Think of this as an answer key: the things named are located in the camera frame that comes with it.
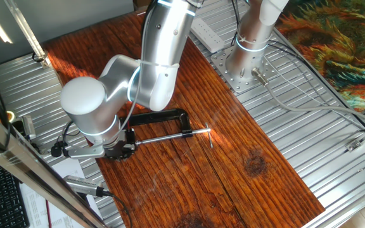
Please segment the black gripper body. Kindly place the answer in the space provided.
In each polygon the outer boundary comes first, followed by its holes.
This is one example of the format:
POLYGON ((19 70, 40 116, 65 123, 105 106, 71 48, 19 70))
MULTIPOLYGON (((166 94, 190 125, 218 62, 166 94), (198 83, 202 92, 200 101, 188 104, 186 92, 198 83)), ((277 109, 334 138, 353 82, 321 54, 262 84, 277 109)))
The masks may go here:
POLYGON ((105 156, 116 159, 120 155, 125 155, 125 152, 124 152, 125 145, 126 145, 126 142, 124 142, 124 141, 118 141, 118 142, 104 145, 105 156))

